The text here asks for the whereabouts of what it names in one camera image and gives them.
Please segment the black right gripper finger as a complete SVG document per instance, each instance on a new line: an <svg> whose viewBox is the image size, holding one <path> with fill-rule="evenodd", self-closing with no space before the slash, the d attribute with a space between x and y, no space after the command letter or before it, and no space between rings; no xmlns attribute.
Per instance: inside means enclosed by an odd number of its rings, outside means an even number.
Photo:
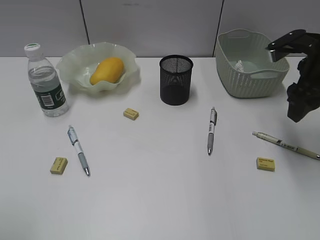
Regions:
<svg viewBox="0 0 320 240"><path fill-rule="evenodd" d="M282 37L276 39L275 41L271 42L267 46L267 50L276 50L278 48L282 48L290 43L293 43L296 39L302 37L307 31L304 29L296 29L293 30Z"/></svg>
<svg viewBox="0 0 320 240"><path fill-rule="evenodd" d="M296 45L273 45L269 44L267 46L267 50L269 52L269 58L272 63L275 63L289 54L301 54L307 51L307 47L304 45L296 44Z"/></svg>

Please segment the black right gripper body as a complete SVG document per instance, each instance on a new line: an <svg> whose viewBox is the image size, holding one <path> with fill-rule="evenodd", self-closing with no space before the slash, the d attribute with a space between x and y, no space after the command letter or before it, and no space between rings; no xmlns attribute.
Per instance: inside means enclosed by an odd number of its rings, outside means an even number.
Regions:
<svg viewBox="0 0 320 240"><path fill-rule="evenodd" d="M298 82L287 89L287 116L295 123L320 107L320 35L306 32L296 41L306 57L297 67Z"/></svg>

